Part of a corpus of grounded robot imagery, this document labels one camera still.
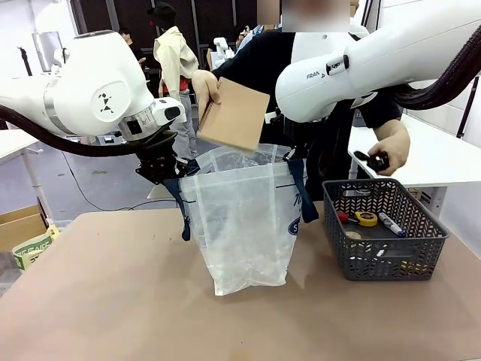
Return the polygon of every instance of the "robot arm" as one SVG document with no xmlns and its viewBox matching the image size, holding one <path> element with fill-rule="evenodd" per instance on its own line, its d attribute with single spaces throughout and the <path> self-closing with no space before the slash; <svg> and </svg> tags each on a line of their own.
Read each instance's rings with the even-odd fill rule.
<svg viewBox="0 0 481 361">
<path fill-rule="evenodd" d="M 135 153 L 137 172 L 155 184 L 182 177 L 186 161 L 172 150 L 173 122 L 185 122 L 184 106 L 154 99 L 141 67 L 115 32 L 81 35 L 59 73 L 2 81 L 0 119 L 38 140 L 82 156 Z M 96 136 L 120 129 L 127 144 L 86 146 L 66 135 Z"/>
<path fill-rule="evenodd" d="M 175 99 L 154 99 L 138 62 L 115 32 L 74 39 L 58 74 L 2 81 L 0 105 L 58 135 L 103 135 L 119 127 L 127 141 L 185 121 Z"/>
<path fill-rule="evenodd" d="M 418 92 L 422 101 L 416 107 L 407 101 L 416 100 L 415 93 L 395 97 L 405 108 L 440 106 L 456 97 L 481 70 L 479 34 L 475 33 L 480 26 L 481 2 L 436 2 L 408 22 L 384 26 L 337 52 L 292 63 L 277 81 L 277 104 L 284 116 L 305 123 L 327 117 L 344 99 L 442 77 L 446 86 L 431 89 L 424 98 Z M 456 86 L 454 80 L 460 80 Z"/>
</svg>

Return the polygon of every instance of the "blue bag handle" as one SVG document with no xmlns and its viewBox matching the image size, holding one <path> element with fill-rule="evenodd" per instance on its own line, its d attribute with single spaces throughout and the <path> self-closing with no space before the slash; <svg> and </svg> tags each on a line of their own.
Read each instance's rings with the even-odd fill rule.
<svg viewBox="0 0 481 361">
<path fill-rule="evenodd" d="M 186 213 L 186 207 L 183 204 L 182 197 L 180 196 L 180 185 L 178 179 L 167 179 L 163 182 L 165 188 L 175 198 L 175 201 L 179 205 L 180 211 L 183 217 L 183 232 L 182 239 L 184 241 L 190 241 L 190 218 Z"/>
<path fill-rule="evenodd" d="M 189 160 L 189 164 L 187 165 L 187 176 L 194 175 L 198 171 L 200 171 L 201 168 L 198 166 L 197 161 L 194 160 Z M 190 241 L 190 218 L 187 215 L 186 212 L 186 207 L 183 204 L 183 199 L 180 196 L 180 185 L 179 185 L 179 180 L 178 179 L 166 179 L 162 182 L 164 184 L 165 188 L 171 193 L 171 195 L 175 198 L 175 201 L 179 205 L 180 211 L 182 212 L 182 217 L 183 217 L 183 231 L 182 231 L 182 239 L 184 241 Z"/>
<path fill-rule="evenodd" d="M 290 159 L 287 161 L 287 166 L 294 178 L 294 183 L 297 186 L 302 198 L 302 218 L 305 223 L 311 223 L 314 220 L 319 219 L 319 213 L 313 200 L 309 196 L 304 186 L 304 160 L 302 159 Z"/>
</svg>

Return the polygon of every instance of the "black object in hand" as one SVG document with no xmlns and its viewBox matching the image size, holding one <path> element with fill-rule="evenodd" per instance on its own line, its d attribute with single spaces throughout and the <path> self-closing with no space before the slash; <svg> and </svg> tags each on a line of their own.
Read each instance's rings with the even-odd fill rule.
<svg viewBox="0 0 481 361">
<path fill-rule="evenodd" d="M 376 173 L 385 171 L 389 168 L 389 157 L 386 152 L 374 154 L 373 156 L 367 156 L 362 152 L 354 152 L 357 159 L 368 162 L 368 167 L 374 170 Z"/>
</svg>

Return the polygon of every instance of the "table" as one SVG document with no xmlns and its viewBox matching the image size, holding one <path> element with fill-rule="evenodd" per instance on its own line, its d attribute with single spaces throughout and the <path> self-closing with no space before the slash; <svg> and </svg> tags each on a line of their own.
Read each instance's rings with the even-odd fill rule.
<svg viewBox="0 0 481 361">
<path fill-rule="evenodd" d="M 473 159 L 481 158 L 481 149 L 409 115 L 404 114 L 401 121 L 411 137 L 411 149 L 406 165 L 392 178 L 406 188 L 434 187 L 430 208 L 439 216 L 449 185 L 481 182 L 481 168 L 473 163 Z M 383 177 L 354 156 L 357 150 L 367 153 L 376 143 L 372 129 L 352 128 L 348 148 L 352 157 L 350 179 L 355 179 L 357 165 L 372 178 Z"/>
<path fill-rule="evenodd" d="M 182 228 L 177 209 L 78 217 L 0 299 L 2 359 L 481 356 L 481 261 L 455 237 L 430 281 L 355 283 L 342 277 L 322 223 L 301 224 L 287 285 L 215 297 Z"/>
<path fill-rule="evenodd" d="M 37 142 L 37 139 L 20 129 L 0 130 L 0 165 L 13 158 L 22 156 L 23 163 L 32 182 L 32 187 L 35 189 L 45 213 L 49 218 L 52 218 L 52 211 L 45 197 L 42 185 L 33 170 L 29 155 L 30 153 L 40 153 L 40 151 L 29 149 L 31 145 Z"/>
</svg>

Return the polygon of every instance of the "black cap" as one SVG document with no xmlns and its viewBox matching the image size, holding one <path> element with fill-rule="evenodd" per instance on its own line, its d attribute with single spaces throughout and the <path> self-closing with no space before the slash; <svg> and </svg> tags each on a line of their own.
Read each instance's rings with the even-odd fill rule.
<svg viewBox="0 0 481 361">
<path fill-rule="evenodd" d="M 156 6 L 149 9 L 147 14 L 150 20 L 161 29 L 169 30 L 172 26 L 175 26 L 177 12 L 165 2 L 156 2 Z"/>
</svg>

